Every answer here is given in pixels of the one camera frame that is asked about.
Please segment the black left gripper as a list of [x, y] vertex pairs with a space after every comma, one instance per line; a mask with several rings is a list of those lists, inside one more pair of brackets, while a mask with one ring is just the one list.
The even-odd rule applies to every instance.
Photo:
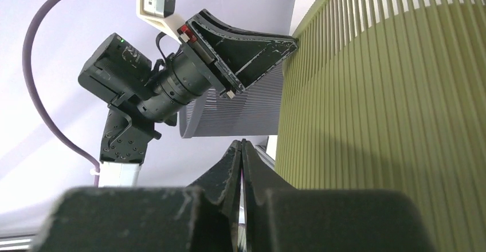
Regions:
[[296, 38], [230, 26], [206, 9], [178, 33], [182, 50], [155, 63], [112, 33], [85, 62], [79, 84], [131, 117], [176, 123], [209, 88], [244, 93], [298, 49]]

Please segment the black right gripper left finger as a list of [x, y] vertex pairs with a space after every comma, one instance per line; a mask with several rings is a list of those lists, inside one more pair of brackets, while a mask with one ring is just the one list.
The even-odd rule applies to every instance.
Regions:
[[31, 251], [235, 251], [241, 145], [186, 187], [68, 190]]

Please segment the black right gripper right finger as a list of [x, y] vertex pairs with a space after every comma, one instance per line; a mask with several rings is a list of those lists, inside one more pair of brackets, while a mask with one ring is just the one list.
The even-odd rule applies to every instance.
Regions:
[[417, 207], [386, 189], [298, 189], [242, 142], [249, 251], [435, 251]]

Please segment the grey mesh bin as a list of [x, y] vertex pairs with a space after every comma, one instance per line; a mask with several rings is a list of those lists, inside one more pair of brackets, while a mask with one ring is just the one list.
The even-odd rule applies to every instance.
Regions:
[[276, 135], [283, 80], [283, 65], [279, 64], [232, 99], [209, 89], [179, 111], [181, 138]]

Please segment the olive green mesh bin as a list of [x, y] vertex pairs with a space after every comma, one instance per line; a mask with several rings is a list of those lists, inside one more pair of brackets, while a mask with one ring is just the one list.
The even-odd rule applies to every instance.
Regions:
[[277, 173], [402, 191], [439, 251], [484, 251], [485, 0], [316, 0], [294, 35]]

